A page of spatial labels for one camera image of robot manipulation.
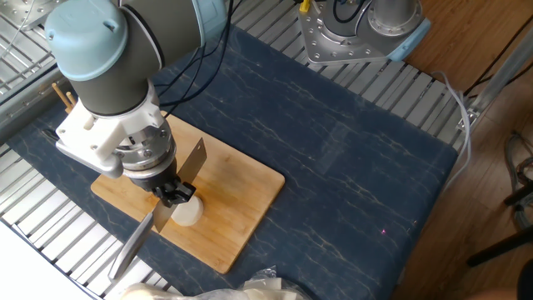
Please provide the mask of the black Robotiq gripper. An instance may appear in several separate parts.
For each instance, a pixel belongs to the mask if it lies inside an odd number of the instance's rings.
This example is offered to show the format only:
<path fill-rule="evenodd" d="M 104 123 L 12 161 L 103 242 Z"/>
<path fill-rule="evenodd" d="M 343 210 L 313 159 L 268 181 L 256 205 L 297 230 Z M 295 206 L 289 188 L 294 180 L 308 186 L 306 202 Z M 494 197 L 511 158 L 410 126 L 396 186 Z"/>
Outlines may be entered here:
<path fill-rule="evenodd" d="M 173 161 L 163 171 L 153 176 L 146 178 L 130 177 L 129 179 L 143 190 L 152 192 L 167 208 L 170 208 L 176 203 L 189 202 L 196 191 L 196 188 L 190 183 L 176 180 L 176 161 Z"/>

